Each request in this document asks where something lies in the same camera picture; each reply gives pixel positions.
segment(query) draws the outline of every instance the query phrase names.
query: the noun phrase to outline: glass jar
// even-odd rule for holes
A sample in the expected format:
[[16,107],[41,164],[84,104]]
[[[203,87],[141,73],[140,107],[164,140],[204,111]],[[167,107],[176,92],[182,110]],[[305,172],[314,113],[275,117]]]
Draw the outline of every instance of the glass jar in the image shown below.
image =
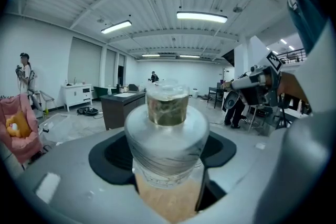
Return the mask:
[[172,188],[188,179],[209,135],[209,123],[188,106],[189,90],[176,81],[147,88],[147,105],[134,109],[125,133],[137,170],[152,186]]

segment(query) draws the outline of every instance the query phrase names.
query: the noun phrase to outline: stuffed animal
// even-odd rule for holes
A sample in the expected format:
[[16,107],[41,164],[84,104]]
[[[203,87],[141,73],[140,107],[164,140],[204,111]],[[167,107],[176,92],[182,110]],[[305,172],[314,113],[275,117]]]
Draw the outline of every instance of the stuffed animal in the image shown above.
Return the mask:
[[10,136],[18,138],[26,138],[32,132],[22,111],[7,119],[6,128]]

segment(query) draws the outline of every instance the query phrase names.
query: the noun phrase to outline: pink chair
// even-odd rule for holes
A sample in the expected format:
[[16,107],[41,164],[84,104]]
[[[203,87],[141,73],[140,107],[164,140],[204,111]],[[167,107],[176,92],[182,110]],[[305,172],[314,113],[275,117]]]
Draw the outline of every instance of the pink chair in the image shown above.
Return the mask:
[[[6,129],[6,120],[20,110],[23,111],[31,129],[31,134],[26,138],[11,137]],[[30,107],[27,94],[22,93],[9,99],[0,99],[0,140],[21,164],[41,151],[37,119]]]

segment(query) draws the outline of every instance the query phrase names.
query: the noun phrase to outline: gray floor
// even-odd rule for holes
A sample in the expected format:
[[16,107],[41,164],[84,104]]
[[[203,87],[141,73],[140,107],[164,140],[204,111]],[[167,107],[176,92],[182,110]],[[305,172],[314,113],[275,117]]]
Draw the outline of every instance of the gray floor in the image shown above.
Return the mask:
[[[232,129],[230,129],[229,126],[225,126],[223,124],[225,112],[221,110],[220,103],[217,103],[217,107],[214,109],[213,101],[209,101],[209,103],[207,103],[206,100],[204,101],[201,98],[197,98],[197,99],[189,98],[189,105],[203,112],[204,115],[208,118],[210,125],[232,131]],[[96,118],[98,119],[95,119],[94,117],[91,117],[91,116],[77,115],[77,109],[83,106],[89,106],[89,103],[86,105],[73,106],[70,108],[70,112],[67,112],[65,109],[52,111],[48,115],[48,118],[57,113],[70,114],[74,116],[73,119],[74,121],[76,121],[74,124],[75,128],[71,130],[71,137],[69,137],[69,140],[85,137],[88,135],[93,135],[99,132],[104,132],[106,129],[105,129],[104,119],[102,118],[102,115],[97,115]],[[96,108],[98,111],[101,111],[101,102],[93,101],[93,107]],[[241,128],[238,130],[234,130],[234,132],[244,133],[246,135],[258,135],[260,133],[268,134],[270,131],[264,128],[263,132],[259,130],[259,133],[258,133],[256,129],[251,129],[250,132],[248,132],[248,128],[249,128],[248,124],[244,123],[243,121],[240,121],[240,125],[241,125]],[[18,163],[18,161],[16,160],[15,156],[11,154],[11,152],[9,152],[7,148],[2,144],[0,144],[0,153],[1,153],[2,159],[5,162],[5,165],[8,168],[8,172],[10,173],[10,175],[13,178],[17,178],[23,172],[23,169],[21,165]]]

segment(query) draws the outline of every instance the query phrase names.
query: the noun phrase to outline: railing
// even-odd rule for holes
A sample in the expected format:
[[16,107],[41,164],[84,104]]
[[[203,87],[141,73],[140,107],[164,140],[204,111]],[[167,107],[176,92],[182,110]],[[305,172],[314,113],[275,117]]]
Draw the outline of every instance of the railing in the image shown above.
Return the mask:
[[303,62],[307,58],[306,51],[304,49],[293,50],[290,52],[285,52],[284,54],[278,54],[277,57],[283,64]]

